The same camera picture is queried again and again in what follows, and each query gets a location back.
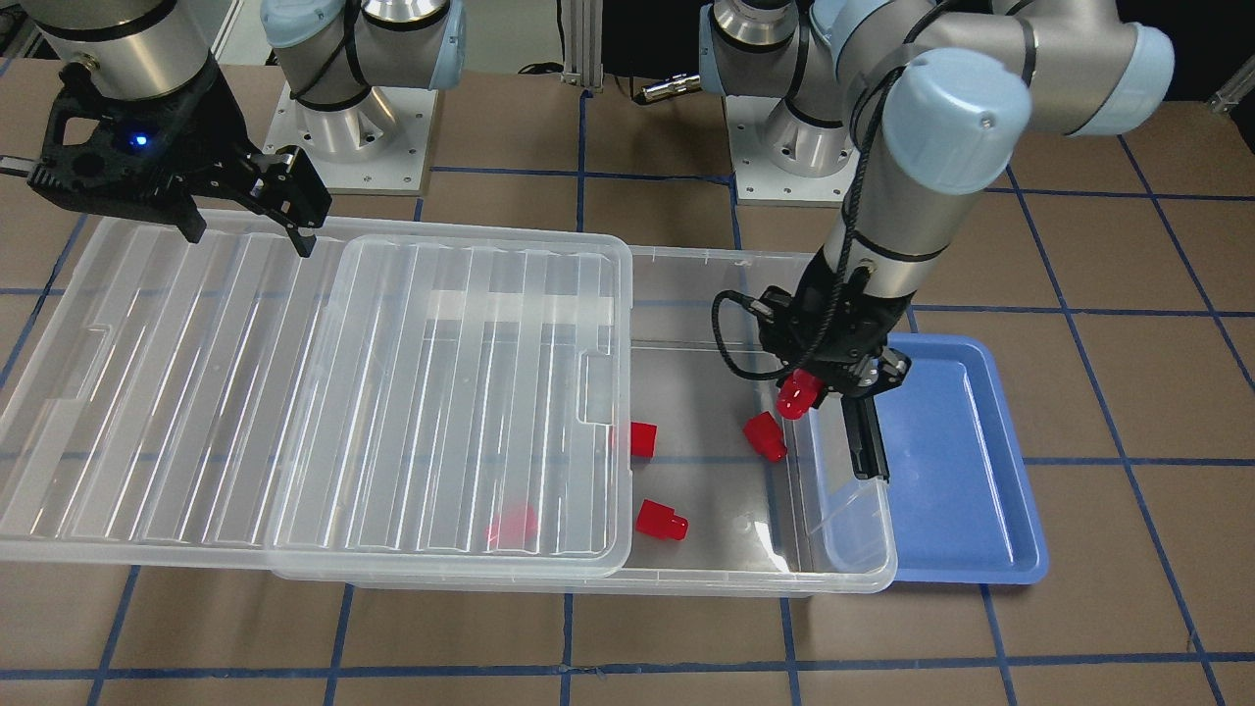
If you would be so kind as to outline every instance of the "grid floor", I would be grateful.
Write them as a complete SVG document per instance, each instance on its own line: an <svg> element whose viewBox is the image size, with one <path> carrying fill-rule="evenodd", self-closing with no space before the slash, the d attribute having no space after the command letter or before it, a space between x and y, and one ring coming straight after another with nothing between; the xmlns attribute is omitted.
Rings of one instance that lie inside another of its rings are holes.
<svg viewBox="0 0 1255 706"><path fill-rule="evenodd" d="M54 75L0 64L0 152L38 148ZM281 75L228 79L264 133ZM713 97L638 108L612 85L471 74L441 119L424 199L335 212L798 251L833 218L737 204ZM1188 155L1165 143L1181 130ZM97 222L8 183L0 403ZM503 596L4 564L0 702L1255 702L1255 157L1177 104L1127 138L1027 138L988 191L907 321L994 350L1052 552L1042 584Z"/></svg>

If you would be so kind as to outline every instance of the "red object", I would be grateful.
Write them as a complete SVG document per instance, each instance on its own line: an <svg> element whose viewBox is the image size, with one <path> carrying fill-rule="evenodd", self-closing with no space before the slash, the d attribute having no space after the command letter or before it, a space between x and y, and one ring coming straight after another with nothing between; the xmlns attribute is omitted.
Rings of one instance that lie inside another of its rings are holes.
<svg viewBox="0 0 1255 706"><path fill-rule="evenodd" d="M776 410L786 420L801 420L807 410L814 405L821 390L823 390L822 380L798 369L781 386L781 395L776 399Z"/></svg>
<svg viewBox="0 0 1255 706"><path fill-rule="evenodd" d="M654 444L658 441L658 426L645 423L631 424L631 455L643 459L654 458Z"/></svg>
<svg viewBox="0 0 1255 706"><path fill-rule="evenodd" d="M488 524L488 547L491 549L526 549L536 540L540 525L531 505L503 510Z"/></svg>
<svg viewBox="0 0 1255 706"><path fill-rule="evenodd" d="M740 431L745 434L754 451L773 464L788 454L788 448L784 446L784 430L776 424L776 418L771 413L763 413L749 420Z"/></svg>
<svg viewBox="0 0 1255 706"><path fill-rule="evenodd" d="M684 539L689 534L689 522L675 514L675 510L646 500L636 515L636 532L658 539Z"/></svg>

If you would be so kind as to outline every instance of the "metal mounting plate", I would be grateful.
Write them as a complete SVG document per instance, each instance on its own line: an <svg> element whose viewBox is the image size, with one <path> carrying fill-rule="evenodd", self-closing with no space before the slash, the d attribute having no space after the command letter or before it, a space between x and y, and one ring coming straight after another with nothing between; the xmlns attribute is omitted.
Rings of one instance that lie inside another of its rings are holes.
<svg viewBox="0 0 1255 706"><path fill-rule="evenodd" d="M358 163L328 162L310 153L323 183L331 193L379 193L414 196L423 191L427 172L427 152L432 135L432 118L439 92L422 88L380 88L388 103L397 112L397 124L402 132L379 157ZM285 144L301 144L301 132L296 127L295 100L287 95L291 89L284 84L279 94L275 117L266 132L265 149L272 152Z"/></svg>
<svg viewBox="0 0 1255 706"><path fill-rule="evenodd" d="M786 172L767 154L759 137L779 98L729 95L724 102L728 144L737 173L737 201L759 206L840 206L858 163L857 152L832 176L811 178Z"/></svg>

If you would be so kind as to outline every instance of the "clear plastic lid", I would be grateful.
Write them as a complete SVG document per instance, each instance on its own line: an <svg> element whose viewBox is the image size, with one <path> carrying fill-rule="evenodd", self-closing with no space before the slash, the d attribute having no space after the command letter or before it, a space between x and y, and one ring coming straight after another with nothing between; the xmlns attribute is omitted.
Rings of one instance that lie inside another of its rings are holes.
<svg viewBox="0 0 1255 706"><path fill-rule="evenodd" d="M628 557L607 236L105 219L0 416L0 557L581 578Z"/></svg>
<svg viewBox="0 0 1255 706"><path fill-rule="evenodd" d="M622 566L631 255L611 240L349 242L282 445L272 566Z"/></svg>

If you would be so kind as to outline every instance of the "plastic container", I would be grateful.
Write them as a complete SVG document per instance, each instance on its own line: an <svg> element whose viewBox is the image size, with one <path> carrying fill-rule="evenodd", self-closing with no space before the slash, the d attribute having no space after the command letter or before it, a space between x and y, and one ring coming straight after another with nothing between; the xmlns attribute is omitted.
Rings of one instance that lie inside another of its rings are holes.
<svg viewBox="0 0 1255 706"><path fill-rule="evenodd" d="M206 214L195 246L93 236L0 418L0 557L473 591L892 581L884 482L826 468L848 503L821 517L813 450L843 429L786 425L789 458L757 459L740 426L774 387L710 337L714 291L796 281L806 256L329 218L301 260L264 218ZM659 428L635 473L629 420ZM633 534L644 499L686 538Z"/></svg>
<svg viewBox="0 0 1255 706"><path fill-rule="evenodd" d="M912 361L902 387L876 399L897 581L1042 581L1045 535L989 349L961 335L890 342Z"/></svg>

